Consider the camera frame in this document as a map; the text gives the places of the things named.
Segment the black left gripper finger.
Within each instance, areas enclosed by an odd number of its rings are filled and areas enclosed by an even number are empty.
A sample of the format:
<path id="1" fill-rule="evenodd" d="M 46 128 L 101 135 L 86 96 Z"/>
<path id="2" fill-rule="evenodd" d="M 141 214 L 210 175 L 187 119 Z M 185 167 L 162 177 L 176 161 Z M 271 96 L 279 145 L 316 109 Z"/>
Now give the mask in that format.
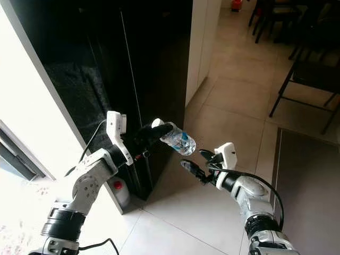
<path id="1" fill-rule="evenodd" d="M 151 151 L 153 150 L 153 147 L 158 144 L 162 143 L 162 137 L 163 135 L 157 135 L 157 134 L 149 134 L 144 138 L 144 150 L 145 151 Z"/>
<path id="2" fill-rule="evenodd" d="M 147 124 L 141 128 L 141 140 L 156 141 L 173 130 L 174 126 L 171 123 L 163 123 L 155 127 L 151 126 L 151 124 Z"/>

